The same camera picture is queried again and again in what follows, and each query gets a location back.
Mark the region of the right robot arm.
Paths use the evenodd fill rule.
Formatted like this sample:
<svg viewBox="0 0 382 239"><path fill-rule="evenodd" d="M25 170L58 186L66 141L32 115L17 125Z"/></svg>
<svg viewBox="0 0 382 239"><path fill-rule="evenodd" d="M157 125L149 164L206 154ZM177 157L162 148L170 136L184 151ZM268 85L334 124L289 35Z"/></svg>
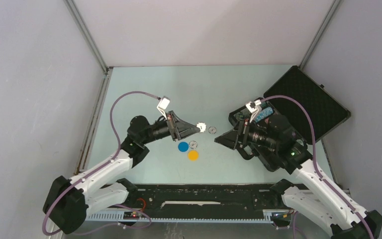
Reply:
<svg viewBox="0 0 382 239"><path fill-rule="evenodd" d="M314 161L314 154L297 141L293 127L283 115L272 115L257 125L248 119L214 140L232 150L248 144L267 148L276 165L298 179L316 197L304 195L294 184L282 179L271 188L269 200L275 208L287 206L321 227L332 239L377 239L382 215L356 203Z"/></svg>

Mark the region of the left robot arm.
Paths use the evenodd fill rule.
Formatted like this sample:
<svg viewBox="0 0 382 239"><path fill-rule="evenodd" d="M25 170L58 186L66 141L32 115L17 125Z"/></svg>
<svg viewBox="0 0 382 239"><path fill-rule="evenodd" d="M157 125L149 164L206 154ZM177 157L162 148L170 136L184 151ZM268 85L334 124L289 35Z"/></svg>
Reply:
<svg viewBox="0 0 382 239"><path fill-rule="evenodd" d="M45 218L42 232L52 236L58 232L71 234L86 217L116 204L132 207L137 202L134 185L126 179L104 187L121 173L137 166L149 153L146 144L170 136L179 141L205 132L206 124L188 123L169 111L161 120L150 124L146 117L130 121L127 135L117 150L93 168L71 178L59 176L50 187L43 206Z"/></svg>

